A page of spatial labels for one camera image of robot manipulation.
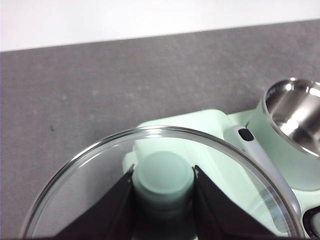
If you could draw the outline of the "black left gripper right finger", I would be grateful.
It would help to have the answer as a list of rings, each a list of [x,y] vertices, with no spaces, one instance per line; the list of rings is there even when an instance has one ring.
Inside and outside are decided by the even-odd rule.
[[[199,238],[275,238],[195,165],[192,210]]]

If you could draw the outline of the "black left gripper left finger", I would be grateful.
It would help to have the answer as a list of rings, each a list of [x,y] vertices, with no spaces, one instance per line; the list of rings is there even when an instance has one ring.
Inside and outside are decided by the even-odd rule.
[[[134,165],[92,207],[61,230],[57,238],[131,238],[135,227]]]

